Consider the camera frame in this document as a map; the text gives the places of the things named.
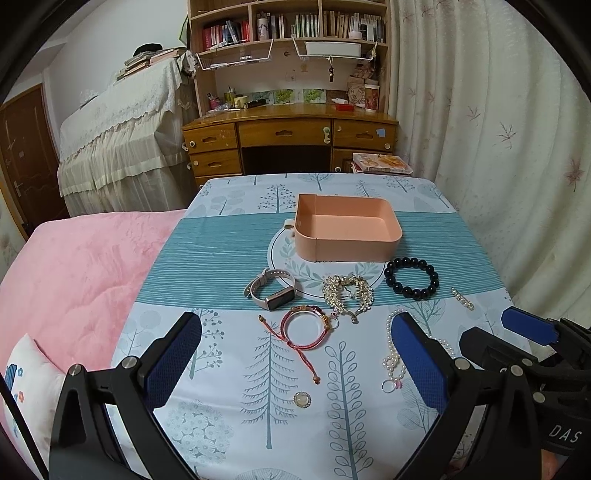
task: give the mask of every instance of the door handle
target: door handle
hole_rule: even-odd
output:
[[[17,191],[17,195],[20,197],[21,191],[19,190],[19,188],[22,187],[22,183],[17,183],[16,180],[13,183],[14,183],[14,189]]]

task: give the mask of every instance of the box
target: box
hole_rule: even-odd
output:
[[[408,164],[396,155],[383,155],[377,153],[354,153],[353,163],[363,173],[385,173],[389,175],[410,175],[413,170]]]
[[[307,41],[306,52],[308,55],[325,57],[361,57],[361,45],[341,41]]]
[[[310,262],[387,262],[402,229],[384,199],[300,194],[295,251]]]

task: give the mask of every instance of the tablecloth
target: tablecloth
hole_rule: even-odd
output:
[[[424,258],[440,274],[429,301],[409,301],[384,282],[381,263],[310,263],[295,252],[283,229],[293,218],[297,195],[382,197],[394,208],[403,238],[397,256]],[[287,268],[300,284],[292,304],[317,304],[322,279],[357,273],[375,293],[371,310],[354,325],[340,319],[318,348],[306,352],[321,378],[312,376],[298,355],[260,324],[273,325],[285,310],[262,312],[243,289],[263,268]],[[419,270],[402,270],[404,284],[426,286]],[[263,295],[277,289],[277,281]],[[475,305],[463,307],[455,287]],[[349,299],[353,306],[355,301]],[[185,311],[203,324],[201,344],[167,405],[154,414],[173,445],[200,476],[211,480],[393,478],[433,424],[436,412],[424,404],[411,377],[402,388],[381,390],[387,371],[387,317],[407,309],[425,330],[445,339],[459,356],[461,334],[479,326],[520,348],[527,341],[505,330],[502,311],[509,294],[485,252],[436,186],[423,179],[349,174],[282,174],[209,181],[154,263],[123,328],[113,355],[140,356]],[[309,316],[293,320],[295,343],[309,343],[319,326]],[[307,392],[309,408],[294,394]],[[111,408],[124,452],[143,473],[121,419]],[[478,422],[466,432],[456,457],[467,454]]]

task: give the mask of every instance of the wooden desk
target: wooden desk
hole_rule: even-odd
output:
[[[247,158],[260,147],[318,147],[306,152],[330,156],[316,171],[351,172],[353,152],[392,153],[397,126],[384,113],[338,112],[333,105],[295,103],[200,118],[185,125],[183,135],[201,188],[215,177],[257,173],[255,161]],[[281,161],[275,167],[276,173],[294,171],[293,165]]]

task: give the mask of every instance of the black bead bracelet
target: black bead bracelet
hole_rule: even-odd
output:
[[[394,272],[399,268],[419,268],[427,272],[431,278],[431,284],[427,288],[422,290],[411,287],[405,287],[400,282],[396,281]],[[439,286],[439,274],[435,271],[432,265],[428,265],[424,260],[419,260],[416,257],[408,258],[395,258],[394,261],[388,262],[386,270],[384,270],[384,276],[386,277],[386,284],[388,287],[392,287],[394,293],[401,293],[407,299],[414,300],[427,300],[432,295],[435,295]]]

